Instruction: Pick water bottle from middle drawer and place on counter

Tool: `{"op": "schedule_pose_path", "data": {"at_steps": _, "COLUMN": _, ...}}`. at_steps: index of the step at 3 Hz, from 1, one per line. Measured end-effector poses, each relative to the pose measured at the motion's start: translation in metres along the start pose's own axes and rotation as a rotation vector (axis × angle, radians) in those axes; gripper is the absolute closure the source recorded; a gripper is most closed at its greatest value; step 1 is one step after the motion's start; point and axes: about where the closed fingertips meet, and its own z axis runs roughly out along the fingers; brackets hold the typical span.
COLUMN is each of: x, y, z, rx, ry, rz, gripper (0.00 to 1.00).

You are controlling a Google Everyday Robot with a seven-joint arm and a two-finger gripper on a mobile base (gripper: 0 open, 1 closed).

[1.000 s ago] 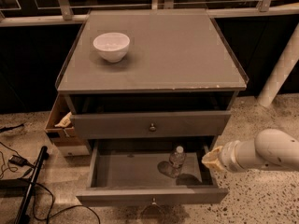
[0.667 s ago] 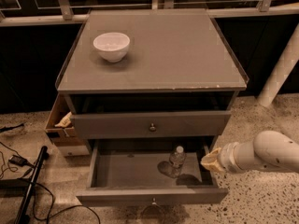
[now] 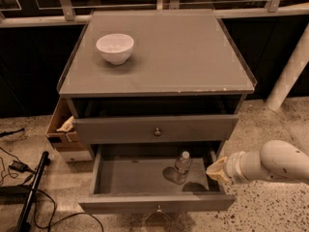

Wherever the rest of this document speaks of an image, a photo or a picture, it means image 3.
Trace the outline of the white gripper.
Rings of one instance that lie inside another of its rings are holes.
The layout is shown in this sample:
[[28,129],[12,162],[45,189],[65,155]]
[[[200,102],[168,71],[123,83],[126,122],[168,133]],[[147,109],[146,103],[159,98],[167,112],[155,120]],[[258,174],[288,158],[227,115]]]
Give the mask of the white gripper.
[[227,183],[230,179],[235,184],[248,184],[249,180],[241,170],[241,158],[244,155],[245,152],[240,151],[231,154],[228,158],[221,158],[207,167],[206,174],[220,183]]

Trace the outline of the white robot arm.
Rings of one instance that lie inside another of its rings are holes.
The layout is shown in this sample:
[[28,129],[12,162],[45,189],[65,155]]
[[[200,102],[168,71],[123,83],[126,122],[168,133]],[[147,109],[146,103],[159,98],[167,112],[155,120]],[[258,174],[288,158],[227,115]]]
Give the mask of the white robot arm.
[[270,140],[258,151],[236,152],[211,164],[206,174],[220,183],[309,182],[309,156],[282,140]]

